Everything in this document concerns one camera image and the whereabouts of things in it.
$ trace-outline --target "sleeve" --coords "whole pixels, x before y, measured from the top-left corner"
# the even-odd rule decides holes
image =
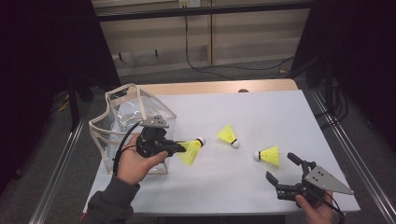
[[[132,186],[112,176],[105,191],[97,191],[90,198],[81,223],[125,223],[134,213],[131,202],[138,191],[139,186]]]

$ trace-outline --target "aluminum rail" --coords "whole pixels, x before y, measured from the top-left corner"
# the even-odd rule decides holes
[[[84,123],[86,123],[88,111],[83,115],[83,117],[77,123],[75,129],[70,133],[66,145],[64,146],[62,155],[58,160],[58,163],[55,167],[54,172],[52,173],[46,189],[41,195],[40,201],[38,202],[38,205],[36,206],[35,211],[32,214],[29,224],[44,223],[44,221],[46,220],[47,214],[50,210],[53,199],[55,198],[56,192],[58,191],[59,184],[61,183],[61,180],[64,176],[64,171],[73,153],[73,149],[79,138],[82,127],[84,126]]]
[[[138,12],[118,12],[118,13],[101,13],[96,16],[99,21],[128,21],[154,18],[169,17],[185,17],[185,16],[201,16],[227,13],[256,12],[256,11],[275,11],[275,10],[291,10],[303,9],[311,7],[326,7],[339,2],[340,0],[310,0],[300,2],[283,2],[283,3],[267,3],[255,5],[239,5],[226,7],[189,7],[189,8],[173,8],[163,10],[150,10]]]
[[[324,113],[326,111],[325,99],[323,95],[318,91],[312,91],[312,94],[320,108]],[[326,116],[326,120],[329,122],[334,122],[336,119],[332,116]],[[378,209],[381,211],[384,219],[388,224],[396,224],[396,210],[392,201],[390,200],[387,193],[382,189],[379,183],[376,181],[373,174],[370,172],[369,168],[366,166],[361,158],[358,150],[353,146],[352,142],[347,136],[347,133],[341,127],[339,123],[331,125],[332,131],[337,137],[338,141],[342,145],[345,153],[349,157],[349,160],[355,167],[358,175],[361,177],[362,182],[370,192],[373,197]]]

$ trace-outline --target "person's hand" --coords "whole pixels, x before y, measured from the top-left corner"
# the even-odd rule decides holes
[[[136,139],[140,134],[135,134],[129,143],[124,147],[121,154],[117,177],[128,184],[137,186],[142,181],[149,170],[164,161],[168,156],[167,151],[158,153],[149,158],[143,158],[136,152]]]
[[[332,192],[324,194],[323,199],[332,204]],[[311,206],[302,195],[296,195],[296,202],[303,208],[308,224],[332,224],[332,209],[322,202],[317,202]]]

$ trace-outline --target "yellow shuttlecock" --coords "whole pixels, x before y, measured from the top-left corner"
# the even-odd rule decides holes
[[[194,163],[195,157],[198,155],[199,150],[205,144],[205,139],[203,137],[198,137],[197,139],[189,142],[177,142],[179,145],[186,148],[185,152],[178,152],[178,157],[186,164],[192,165]]]
[[[263,151],[254,152],[254,159],[258,161],[268,161],[274,165],[279,165],[279,151],[277,146],[270,147]]]
[[[230,143],[234,148],[239,147],[239,141],[236,139],[235,134],[233,133],[233,128],[230,124],[227,124],[221,129],[221,131],[218,133],[218,138]]]

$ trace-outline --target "clear plastic box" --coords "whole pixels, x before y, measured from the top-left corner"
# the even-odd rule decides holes
[[[106,112],[89,121],[90,133],[98,146],[107,173],[113,173],[113,162],[120,142],[128,130],[137,122],[160,115],[168,123],[166,139],[173,139],[176,114],[154,95],[140,89],[135,84],[127,84],[105,93]],[[137,126],[135,133],[141,133],[142,127]],[[153,167],[149,174],[167,174],[168,162]]]

